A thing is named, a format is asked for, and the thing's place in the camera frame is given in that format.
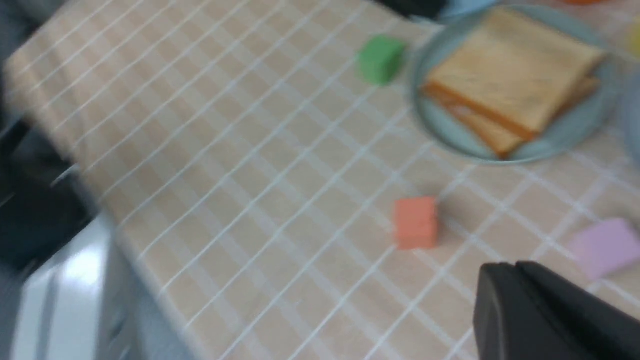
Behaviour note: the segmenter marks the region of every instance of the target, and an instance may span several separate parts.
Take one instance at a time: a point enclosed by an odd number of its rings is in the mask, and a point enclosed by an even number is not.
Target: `table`
[[[618,48],[640,12],[537,3]],[[360,0],[85,0],[12,69],[202,359],[476,358],[487,261],[535,259],[640,317],[640,268],[589,283],[566,249],[600,219],[640,224],[615,122],[521,167],[440,150],[410,115],[406,72],[375,88],[353,63],[370,34],[417,47],[436,31]],[[628,60],[617,52],[622,74]],[[441,245],[395,251],[393,202],[416,195],[441,202]]]

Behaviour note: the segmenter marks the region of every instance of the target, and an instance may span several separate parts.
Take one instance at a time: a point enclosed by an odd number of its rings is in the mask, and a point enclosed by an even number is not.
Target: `plate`
[[[593,30],[567,14],[545,6],[513,5],[510,8],[587,44],[607,49],[607,44]],[[512,165],[548,158],[567,151],[604,123],[616,93],[616,71],[610,56],[595,70],[595,76],[600,79],[600,88],[572,111],[554,121],[536,141],[525,144],[506,160],[499,160],[474,133],[431,99],[424,97],[419,91],[423,79],[431,69],[442,63],[462,44],[467,35],[482,21],[486,12],[487,10],[473,13],[452,22],[415,56],[409,84],[415,117],[442,147],[480,163]]]
[[[467,13],[476,12],[494,5],[496,0],[450,0],[438,20],[451,20]]]

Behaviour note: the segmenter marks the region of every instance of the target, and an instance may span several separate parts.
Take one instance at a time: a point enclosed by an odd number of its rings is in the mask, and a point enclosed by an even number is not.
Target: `green block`
[[[398,39],[377,35],[358,54],[362,77],[373,84],[385,85],[397,74],[402,64],[404,43]]]

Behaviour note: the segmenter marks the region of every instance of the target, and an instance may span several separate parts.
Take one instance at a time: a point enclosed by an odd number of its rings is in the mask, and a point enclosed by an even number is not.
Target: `pink block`
[[[640,238],[624,219],[611,219],[577,234],[569,244],[576,262],[597,280],[640,260]]]

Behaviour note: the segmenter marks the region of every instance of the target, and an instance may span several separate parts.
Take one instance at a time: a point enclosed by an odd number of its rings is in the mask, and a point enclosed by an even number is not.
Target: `toast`
[[[426,86],[533,140],[604,56],[597,47],[496,7],[428,75]]]
[[[575,93],[561,107],[556,117],[571,110],[575,105],[589,97],[598,88],[600,80],[587,78],[578,86]],[[430,94],[432,99],[447,112],[466,125],[484,142],[500,160],[506,159],[526,141],[482,115],[478,115],[466,106],[459,105],[455,99],[443,94]]]

